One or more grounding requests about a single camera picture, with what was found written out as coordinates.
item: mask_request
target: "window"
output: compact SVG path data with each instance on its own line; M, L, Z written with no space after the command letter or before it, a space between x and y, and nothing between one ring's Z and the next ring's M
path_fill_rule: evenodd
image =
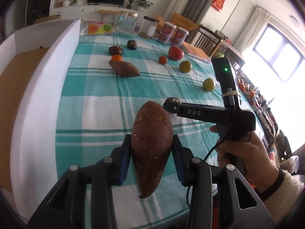
M253 51L282 82L287 82L304 59L300 51L275 27L268 24Z

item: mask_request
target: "green and white tablecloth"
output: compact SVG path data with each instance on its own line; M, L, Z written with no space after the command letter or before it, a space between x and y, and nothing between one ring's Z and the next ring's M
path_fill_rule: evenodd
M129 39L135 39L138 48L129 50ZM134 64L141 75L134 78L117 76L109 65L108 49L120 45L123 59ZM221 90L216 85L212 92L202 89L202 81L215 80L211 63L185 56L193 69L184 74L179 63L168 60L158 63L167 55L169 45L138 36L112 34L109 36L80 36L80 43L71 61L59 105L56 130L56 165L60 177L71 164L88 166L111 154L121 146L124 136L131 133L135 116L148 100L163 104L166 98L176 97L182 102L223 106ZM250 108L242 97L244 107ZM210 123L170 115L173 132L184 147L195 156L204 158L218 139L208 129ZM217 164L216 153L210 164ZM86 198L86 228L90 228L90 190ZM170 155L162 180L156 191L146 199L136 185L132 162L127 179L121 187L113 187L113 201L118 228L146 228L173 219L188 212L186 188L178 181L173 157Z

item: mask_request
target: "plastic bag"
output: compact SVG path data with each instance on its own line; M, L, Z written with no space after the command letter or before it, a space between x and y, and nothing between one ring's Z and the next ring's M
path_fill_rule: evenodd
M296 173L299 169L299 157L291 156L288 159L284 159L281 163L281 169L287 170L289 173Z
M80 35L108 35L113 32L112 26L105 21L80 23Z

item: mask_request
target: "wrist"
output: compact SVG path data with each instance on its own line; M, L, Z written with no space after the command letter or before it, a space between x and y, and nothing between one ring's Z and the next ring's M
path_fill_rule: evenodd
M275 183L279 176L279 170L270 163L264 171L264 173L258 177L256 188L260 193L265 192L272 184Z

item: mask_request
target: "black wristband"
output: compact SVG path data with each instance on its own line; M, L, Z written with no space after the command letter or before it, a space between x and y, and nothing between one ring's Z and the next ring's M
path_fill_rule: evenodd
M282 185L283 181L284 181L284 172L279 169L279 175L278 178L276 179L276 181L269 187L267 188L267 190L263 193L260 193L257 188L255 188L255 192L257 193L258 197L262 200L265 201L266 199L268 199L270 196L272 196L277 190L278 188Z

